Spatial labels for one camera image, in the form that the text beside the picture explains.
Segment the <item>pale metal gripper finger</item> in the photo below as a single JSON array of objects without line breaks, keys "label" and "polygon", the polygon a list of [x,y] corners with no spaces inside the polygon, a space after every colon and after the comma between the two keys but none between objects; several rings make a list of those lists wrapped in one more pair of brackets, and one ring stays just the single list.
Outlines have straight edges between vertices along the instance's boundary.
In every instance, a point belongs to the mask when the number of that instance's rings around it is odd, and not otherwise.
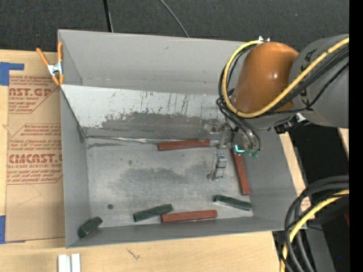
[{"label": "pale metal gripper finger", "polygon": [[227,158],[223,151],[217,151],[216,178],[224,177]]},{"label": "pale metal gripper finger", "polygon": [[212,167],[210,169],[210,172],[207,174],[207,179],[209,181],[214,181],[214,179],[215,179],[214,174],[215,174],[216,166],[217,166],[217,153],[215,152],[213,154]]}]

